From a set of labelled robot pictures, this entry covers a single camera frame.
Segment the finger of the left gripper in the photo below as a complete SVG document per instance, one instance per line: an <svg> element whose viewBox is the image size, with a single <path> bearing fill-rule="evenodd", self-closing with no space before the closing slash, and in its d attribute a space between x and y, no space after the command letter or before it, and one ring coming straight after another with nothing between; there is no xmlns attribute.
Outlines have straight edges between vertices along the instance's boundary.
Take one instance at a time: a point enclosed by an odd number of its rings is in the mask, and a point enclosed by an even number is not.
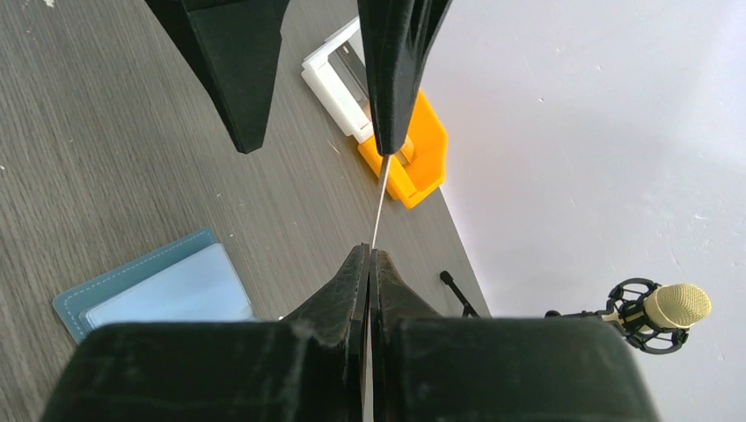
<svg viewBox="0 0 746 422"><path fill-rule="evenodd" d="M236 150L264 143L285 0L147 0L210 96Z"/></svg>
<svg viewBox="0 0 746 422"><path fill-rule="evenodd" d="M357 2L377 152L403 146L429 52L450 0Z"/></svg>

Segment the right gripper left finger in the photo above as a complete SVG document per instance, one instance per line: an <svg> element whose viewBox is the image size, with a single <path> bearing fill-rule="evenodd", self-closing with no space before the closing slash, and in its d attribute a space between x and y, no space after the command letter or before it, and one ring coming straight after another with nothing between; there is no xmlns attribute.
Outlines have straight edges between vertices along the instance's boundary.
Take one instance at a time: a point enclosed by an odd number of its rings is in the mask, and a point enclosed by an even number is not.
<svg viewBox="0 0 746 422"><path fill-rule="evenodd" d="M371 249L277 322L112 324L64 369L45 421L360 421Z"/></svg>

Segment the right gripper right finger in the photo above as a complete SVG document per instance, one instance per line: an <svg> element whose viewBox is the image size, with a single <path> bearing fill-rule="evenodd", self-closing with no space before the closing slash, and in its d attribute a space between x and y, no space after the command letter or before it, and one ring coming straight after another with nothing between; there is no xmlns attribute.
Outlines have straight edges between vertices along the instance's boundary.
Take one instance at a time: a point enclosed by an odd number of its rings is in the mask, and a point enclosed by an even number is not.
<svg viewBox="0 0 746 422"><path fill-rule="evenodd" d="M619 335L577 318L440 315L371 253L377 421L656 421Z"/></svg>

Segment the gold credit card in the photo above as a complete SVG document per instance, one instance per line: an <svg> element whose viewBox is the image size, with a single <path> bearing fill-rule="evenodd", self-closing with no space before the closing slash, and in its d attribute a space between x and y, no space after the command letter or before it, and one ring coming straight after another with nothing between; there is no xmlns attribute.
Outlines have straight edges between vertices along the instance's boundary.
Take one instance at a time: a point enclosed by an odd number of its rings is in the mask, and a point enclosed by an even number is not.
<svg viewBox="0 0 746 422"><path fill-rule="evenodd" d="M391 155L384 155L382 156L382 164L379 174L379 180L377 183L377 200L376 200L376 212L375 212L375 218L374 218L374 225L372 230L371 239L369 242L370 245L370 251L373 251L376 249L376 241L377 241L377 233L379 230L379 224L381 220L381 213L384 203L384 198L386 195L386 187L387 187L387 179L390 171L391 166ZM374 421L374 390L373 390L373 375L372 375L372 368L373 368L373 353L372 353L372 298L373 298L373 287L371 286L371 282L368 282L368 290L369 290L369 305L368 305L368 312L367 312L367 338L366 338L366 353L367 353L367 363L366 363L366 380L365 380L365 393L364 393L364 405L363 405L363 420L366 422L373 422Z"/></svg>

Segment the blue card holder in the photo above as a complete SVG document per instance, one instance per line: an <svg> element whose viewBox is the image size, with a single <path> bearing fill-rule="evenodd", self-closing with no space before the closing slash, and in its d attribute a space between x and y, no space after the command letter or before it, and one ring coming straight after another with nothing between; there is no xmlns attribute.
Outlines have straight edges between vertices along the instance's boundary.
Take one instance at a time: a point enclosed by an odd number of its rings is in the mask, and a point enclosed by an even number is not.
<svg viewBox="0 0 746 422"><path fill-rule="evenodd" d="M52 307L77 343L109 324L256 318L226 250L209 228L60 293Z"/></svg>

